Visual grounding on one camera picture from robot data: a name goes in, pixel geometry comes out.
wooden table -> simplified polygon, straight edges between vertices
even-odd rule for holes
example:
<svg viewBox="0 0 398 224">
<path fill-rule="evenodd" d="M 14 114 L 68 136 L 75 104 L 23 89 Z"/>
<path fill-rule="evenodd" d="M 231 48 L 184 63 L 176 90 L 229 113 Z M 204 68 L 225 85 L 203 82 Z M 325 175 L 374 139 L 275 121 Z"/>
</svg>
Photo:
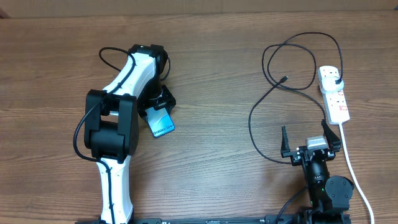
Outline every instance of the wooden table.
<svg viewBox="0 0 398 224">
<path fill-rule="evenodd" d="M 75 155 L 72 134 L 88 90 L 102 89 L 117 75 L 98 50 L 133 44 L 165 46 L 172 71 L 164 83 L 177 99 L 174 132 L 154 139 L 140 123 L 130 165 L 136 217 L 277 213 L 303 187 L 302 170 L 263 159 L 250 141 L 248 116 L 270 88 L 261 72 L 263 49 L 305 31 L 326 32 L 341 45 L 351 162 L 377 223 L 397 223 L 397 21 L 396 11 L 1 19 L 0 223 L 99 217 L 98 168 Z M 339 66 L 327 37 L 294 42 L 313 50 L 318 66 Z M 119 52 L 104 56 L 119 67 L 126 62 Z M 288 75 L 290 86 L 304 86 L 313 61 L 303 50 L 286 47 L 271 72 L 276 79 Z M 305 92 L 322 101 L 317 83 Z M 254 138 L 265 154 L 281 159 L 280 127 L 287 126 L 295 148 L 322 134 L 321 119 L 311 101 L 275 90 L 254 111 Z M 79 144 L 90 154 L 82 136 Z M 328 168 L 352 179 L 342 152 Z M 286 212 L 308 204 L 304 195 Z M 350 204 L 353 222 L 367 223 L 357 191 Z"/>
</svg>

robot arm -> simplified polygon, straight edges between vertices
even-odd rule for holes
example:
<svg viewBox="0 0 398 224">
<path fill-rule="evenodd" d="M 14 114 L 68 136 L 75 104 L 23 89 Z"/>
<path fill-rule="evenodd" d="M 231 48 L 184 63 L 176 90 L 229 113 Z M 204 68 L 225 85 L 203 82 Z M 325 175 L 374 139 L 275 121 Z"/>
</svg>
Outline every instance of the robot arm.
<svg viewBox="0 0 398 224">
<path fill-rule="evenodd" d="M 94 158 L 110 168 L 108 175 L 106 167 L 97 162 L 103 192 L 101 222 L 105 223 L 113 223 L 111 208 L 115 224 L 130 223 L 133 219 L 129 162 L 138 143 L 138 115 L 147 121 L 155 137 L 174 130 L 170 112 L 175 99 L 167 87 L 160 84 L 160 74 L 167 61 L 166 51 L 158 45 L 134 45 L 129 53 L 136 66 L 121 88 L 105 98 L 130 71 L 133 66 L 131 57 L 127 57 L 126 65 L 112 83 L 102 91 L 90 90 L 86 97 L 86 113 L 101 102 L 85 121 L 85 146 L 91 149 Z M 101 120 L 101 116 L 108 115 L 118 116 L 118 122 Z"/>
</svg>

power strip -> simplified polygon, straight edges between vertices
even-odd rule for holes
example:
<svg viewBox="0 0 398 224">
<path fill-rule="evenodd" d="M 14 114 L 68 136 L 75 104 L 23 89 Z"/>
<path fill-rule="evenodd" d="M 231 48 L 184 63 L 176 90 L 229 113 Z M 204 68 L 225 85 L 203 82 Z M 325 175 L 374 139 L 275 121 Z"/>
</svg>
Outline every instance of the power strip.
<svg viewBox="0 0 398 224">
<path fill-rule="evenodd" d="M 338 124 L 341 134 L 341 142 L 343 143 L 344 155 L 347 161 L 347 166 L 351 176 L 353 177 L 355 186 L 364 200 L 368 210 L 369 216 L 371 218 L 371 224 L 374 224 L 374 215 L 369 204 L 366 199 L 365 194 L 363 193 L 361 187 L 356 180 L 354 170 L 351 166 L 351 162 L 349 161 L 348 150 L 346 145 L 346 139 L 344 136 L 343 123 L 349 120 L 349 113 L 347 107 L 347 101 L 344 96 L 343 87 L 344 82 L 337 84 L 335 80 L 339 79 L 338 69 L 333 66 L 322 66 L 318 70 L 318 78 L 319 78 L 319 87 L 322 92 L 323 101 L 325 102 L 326 113 L 328 116 L 329 124 Z"/>
<path fill-rule="evenodd" d="M 344 96 L 344 83 L 335 84 L 339 79 L 338 69 L 333 66 L 322 66 L 318 70 L 319 87 L 325 102 L 329 124 L 344 123 L 349 120 L 347 101 Z"/>
</svg>

